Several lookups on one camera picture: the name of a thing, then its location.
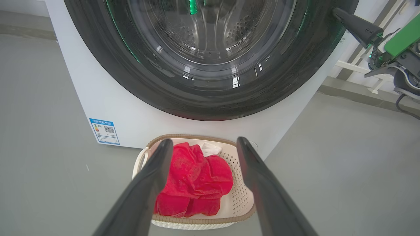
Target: white washing machine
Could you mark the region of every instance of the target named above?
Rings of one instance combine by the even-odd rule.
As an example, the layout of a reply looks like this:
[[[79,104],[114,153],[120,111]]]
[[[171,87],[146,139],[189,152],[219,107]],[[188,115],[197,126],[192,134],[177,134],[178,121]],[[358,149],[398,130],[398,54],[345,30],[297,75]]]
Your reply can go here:
[[[236,140],[265,159],[340,57],[358,0],[47,0],[98,143]]]

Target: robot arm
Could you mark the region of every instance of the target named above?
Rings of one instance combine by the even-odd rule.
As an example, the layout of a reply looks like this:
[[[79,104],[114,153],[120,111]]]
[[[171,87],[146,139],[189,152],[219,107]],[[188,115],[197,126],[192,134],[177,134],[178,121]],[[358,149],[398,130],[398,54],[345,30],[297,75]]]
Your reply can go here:
[[[420,14],[385,37],[380,27],[340,8],[335,8],[333,15],[365,49],[373,47],[370,57],[364,58],[371,70],[365,78],[379,74],[394,76],[394,91],[401,94],[396,103],[398,110],[420,120],[399,107],[404,96],[420,103]]]

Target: qr code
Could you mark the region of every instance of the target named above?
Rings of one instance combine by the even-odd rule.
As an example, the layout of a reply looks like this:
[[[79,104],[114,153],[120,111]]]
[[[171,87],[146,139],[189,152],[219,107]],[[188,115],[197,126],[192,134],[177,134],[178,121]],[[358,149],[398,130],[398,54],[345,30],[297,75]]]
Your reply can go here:
[[[104,126],[104,128],[105,128],[105,132],[107,133],[115,133],[113,127]]]

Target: gray floor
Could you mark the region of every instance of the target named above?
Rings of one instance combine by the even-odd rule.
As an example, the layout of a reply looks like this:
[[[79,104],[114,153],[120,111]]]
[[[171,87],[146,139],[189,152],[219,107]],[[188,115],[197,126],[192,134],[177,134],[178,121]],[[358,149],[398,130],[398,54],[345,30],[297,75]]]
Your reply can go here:
[[[0,35],[0,235],[90,235],[137,149],[97,144],[55,41]],[[420,121],[316,94],[266,163],[320,235],[418,235]],[[211,231],[261,235],[257,216]]]

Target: red cloth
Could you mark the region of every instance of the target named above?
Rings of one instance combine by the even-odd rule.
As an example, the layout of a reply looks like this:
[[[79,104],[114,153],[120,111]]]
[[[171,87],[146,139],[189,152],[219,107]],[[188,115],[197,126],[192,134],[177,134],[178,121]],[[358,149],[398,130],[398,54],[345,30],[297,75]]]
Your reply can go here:
[[[173,217],[216,215],[220,198],[232,186],[232,172],[223,158],[204,157],[198,145],[177,144],[165,188],[156,199],[155,213]]]

